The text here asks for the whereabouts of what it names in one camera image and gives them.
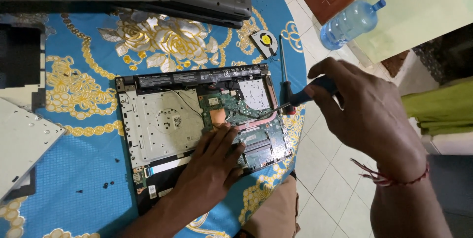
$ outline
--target tiled floor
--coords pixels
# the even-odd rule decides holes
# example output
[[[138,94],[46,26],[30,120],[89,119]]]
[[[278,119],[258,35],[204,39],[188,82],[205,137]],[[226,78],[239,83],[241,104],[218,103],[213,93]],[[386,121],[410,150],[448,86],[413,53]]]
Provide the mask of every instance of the tiled floor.
[[[396,78],[390,78],[381,64],[363,67],[347,46],[337,51],[327,50],[318,39],[321,25],[304,0],[285,1],[301,36],[307,70],[327,56],[332,56],[351,62],[365,72],[392,81],[398,86],[406,81],[408,74],[425,74],[423,69],[426,69],[422,65],[415,65],[420,62],[412,54],[406,60],[407,68],[403,68]],[[411,67],[416,67],[416,71],[412,71]],[[425,80],[417,78],[415,82],[422,85],[423,91],[438,87],[427,75]],[[406,88],[405,91],[409,92],[411,84]],[[350,162],[350,158],[375,168],[374,160],[343,145],[328,130],[325,118],[314,102],[307,103],[296,163],[298,223],[301,227],[297,237],[374,237],[370,225],[370,207],[375,185],[359,175],[362,170]]]

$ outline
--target blue screwdriver handle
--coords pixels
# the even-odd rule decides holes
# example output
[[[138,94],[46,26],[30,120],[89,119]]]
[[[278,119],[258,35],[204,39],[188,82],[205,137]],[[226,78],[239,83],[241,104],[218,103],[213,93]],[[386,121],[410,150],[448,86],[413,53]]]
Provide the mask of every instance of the blue screwdriver handle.
[[[310,82],[303,90],[301,90],[298,93],[293,94],[289,98],[289,103],[291,103],[292,106],[297,107],[301,105],[304,102],[308,102],[312,100],[312,97],[307,94],[307,89],[309,88],[309,85],[318,85],[330,93],[331,96],[335,95],[335,93],[338,92],[337,85],[335,82],[328,78],[327,76],[321,76],[319,78],[314,79],[312,82]]]

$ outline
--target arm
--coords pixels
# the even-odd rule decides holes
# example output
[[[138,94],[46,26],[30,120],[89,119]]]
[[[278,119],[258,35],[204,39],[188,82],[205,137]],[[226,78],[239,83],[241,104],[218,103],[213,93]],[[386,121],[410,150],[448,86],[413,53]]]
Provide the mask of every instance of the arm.
[[[228,156],[238,126],[222,124],[199,141],[176,186],[144,216],[128,226],[122,238],[171,238],[194,219],[209,212],[227,195],[243,173],[234,168],[245,150],[240,143]]]
[[[372,157],[381,173],[400,183],[423,175],[426,152],[394,84],[333,58],[314,65],[308,78],[320,74],[335,81],[343,110],[321,87],[312,85],[309,94],[341,142]],[[409,186],[377,186],[371,226],[377,238],[452,237],[428,177]]]

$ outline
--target cooling fan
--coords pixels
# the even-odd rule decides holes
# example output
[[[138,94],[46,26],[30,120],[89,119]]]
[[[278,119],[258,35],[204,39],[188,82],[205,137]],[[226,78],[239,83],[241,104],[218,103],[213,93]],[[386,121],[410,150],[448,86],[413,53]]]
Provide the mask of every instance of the cooling fan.
[[[259,30],[253,33],[253,35],[250,35],[250,38],[253,40],[265,60],[276,55],[276,51],[278,50],[278,41],[268,30]]]

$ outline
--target table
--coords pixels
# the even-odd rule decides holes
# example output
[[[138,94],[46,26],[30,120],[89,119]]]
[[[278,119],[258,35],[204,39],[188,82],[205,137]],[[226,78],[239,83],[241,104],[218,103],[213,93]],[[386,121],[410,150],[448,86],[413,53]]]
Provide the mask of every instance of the table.
[[[131,11],[110,16],[1,16],[3,22],[39,22],[47,26],[47,104],[38,113],[65,127],[68,135],[37,163],[36,194],[0,206],[0,235],[113,237],[138,216],[117,111],[116,75],[267,62],[279,94],[281,84],[276,82],[282,81],[281,62],[277,61],[280,56],[263,60],[248,38],[254,30],[268,29],[275,36],[284,36],[287,74],[293,91],[301,90],[306,84],[302,43],[284,0],[252,3],[253,17],[241,30],[157,14],[144,14],[147,20],[137,23],[132,19],[137,12]],[[284,120],[297,148],[304,106]],[[295,159],[244,177],[227,198],[176,237],[232,237],[289,175]],[[105,182],[109,183],[107,188],[103,187]]]

